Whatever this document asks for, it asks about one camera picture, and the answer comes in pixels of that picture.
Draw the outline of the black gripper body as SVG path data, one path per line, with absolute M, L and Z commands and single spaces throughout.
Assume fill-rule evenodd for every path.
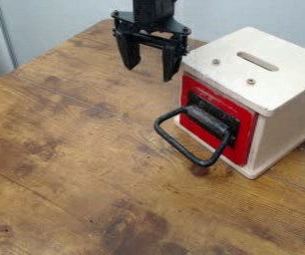
M 134 51 L 140 44 L 162 49 L 173 46 L 186 53 L 188 27 L 173 19 L 176 0 L 133 0 L 133 11 L 111 13 L 114 37 L 122 52 Z

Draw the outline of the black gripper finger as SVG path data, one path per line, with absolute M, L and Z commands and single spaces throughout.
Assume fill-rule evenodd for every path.
M 161 49 L 161 64 L 162 64 L 162 80 L 168 82 L 176 74 L 181 62 L 181 57 L 186 54 L 186 46 L 165 45 Z
M 125 67 L 130 70 L 141 61 L 140 44 L 130 34 L 115 33 L 118 50 Z

